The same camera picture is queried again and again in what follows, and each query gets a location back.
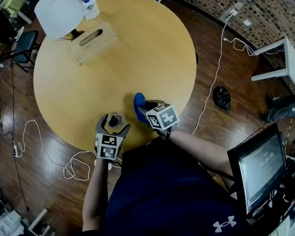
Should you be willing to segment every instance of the black monitor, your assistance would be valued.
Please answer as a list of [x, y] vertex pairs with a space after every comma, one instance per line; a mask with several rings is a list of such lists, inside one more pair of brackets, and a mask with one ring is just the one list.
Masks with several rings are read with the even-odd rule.
[[227, 153], [239, 204], [251, 217], [286, 172], [286, 155], [276, 123]]

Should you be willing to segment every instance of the hardwood floor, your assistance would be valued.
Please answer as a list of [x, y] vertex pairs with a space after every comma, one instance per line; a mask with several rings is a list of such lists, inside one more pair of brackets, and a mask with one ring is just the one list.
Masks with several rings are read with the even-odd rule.
[[[180, 129], [192, 132], [209, 93], [209, 87], [214, 80], [220, 55], [222, 27], [205, 16], [173, 1], [165, 0], [164, 4], [176, 13], [185, 24], [199, 55], [194, 90], [178, 125]], [[27, 30], [32, 29], [39, 30], [38, 41], [41, 42], [44, 33], [37, 20], [27, 27]], [[227, 31], [225, 31], [225, 36], [229, 39], [234, 37]], [[215, 86], [221, 85], [229, 90], [232, 97], [231, 111], [226, 112], [217, 108], [210, 97], [206, 111], [200, 120], [199, 128], [195, 133], [196, 136], [230, 149], [263, 126], [263, 123], [258, 119], [258, 113], [266, 110], [265, 94], [282, 96], [289, 93], [281, 81], [276, 78], [258, 82], [250, 81], [251, 75], [259, 71], [270, 71], [270, 67], [259, 57], [249, 57], [246, 52], [234, 50], [232, 44], [223, 43], [223, 57]], [[15, 66], [13, 73], [15, 141], [22, 140], [25, 123], [35, 119], [40, 125], [46, 151], [55, 163], [65, 165], [79, 150], [53, 133], [42, 118], [33, 91], [33, 71], [30, 70], [26, 74]], [[0, 96], [3, 132], [6, 133], [12, 129], [12, 82], [11, 68], [8, 66], [5, 69], [0, 69]], [[280, 130], [285, 136], [289, 124], [289, 118], [278, 122]], [[288, 141], [288, 151], [294, 138], [295, 119]], [[53, 166], [49, 158], [40, 152], [41, 141], [33, 123], [27, 127], [25, 140], [27, 147], [24, 156], [17, 159], [16, 162], [30, 211], [27, 212], [24, 207], [9, 135], [0, 136], [0, 187], [2, 187], [3, 194], [12, 202], [14, 208], [29, 220], [33, 220], [46, 207], [49, 211], [46, 222], [51, 225], [57, 235], [71, 235], [78, 232], [82, 226], [82, 206], [88, 182], [63, 178], [62, 169]], [[93, 155], [82, 154], [80, 158], [91, 165], [92, 171]], [[73, 165], [78, 177], [87, 176], [86, 167], [75, 162]], [[119, 169], [109, 172], [109, 194], [113, 190], [119, 173]]]

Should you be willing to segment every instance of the wall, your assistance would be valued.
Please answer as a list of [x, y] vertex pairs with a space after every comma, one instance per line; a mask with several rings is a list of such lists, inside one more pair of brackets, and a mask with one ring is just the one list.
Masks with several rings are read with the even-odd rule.
[[[228, 14], [216, 0], [184, 0], [203, 11], [225, 21]], [[236, 9], [238, 14], [228, 25], [245, 37], [256, 48], [270, 44], [286, 36], [295, 45], [295, 0], [219, 0], [227, 10]], [[242, 22], [252, 24], [246, 27]], [[266, 55], [276, 69], [285, 67], [284, 55]], [[295, 93], [292, 82], [284, 77]]]

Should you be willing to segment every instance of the logo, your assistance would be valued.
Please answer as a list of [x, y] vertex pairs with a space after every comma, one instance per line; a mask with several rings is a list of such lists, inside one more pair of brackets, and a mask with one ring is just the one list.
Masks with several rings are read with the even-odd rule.
[[213, 224], [213, 226], [216, 227], [215, 232], [216, 233], [221, 233], [222, 232], [222, 227], [225, 227], [227, 225], [231, 225], [233, 227], [234, 225], [236, 225], [237, 222], [233, 221], [233, 219], [234, 219], [234, 216], [228, 217], [228, 222], [224, 222], [224, 223], [222, 223], [222, 225], [220, 225], [220, 223], [218, 221], [215, 222]]

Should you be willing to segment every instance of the dark navy shirt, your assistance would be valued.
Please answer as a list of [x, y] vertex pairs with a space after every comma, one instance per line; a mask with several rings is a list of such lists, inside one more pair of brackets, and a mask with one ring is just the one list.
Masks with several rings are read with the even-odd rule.
[[124, 153], [103, 228], [84, 234], [233, 236], [246, 227], [237, 201], [196, 159], [156, 139]]

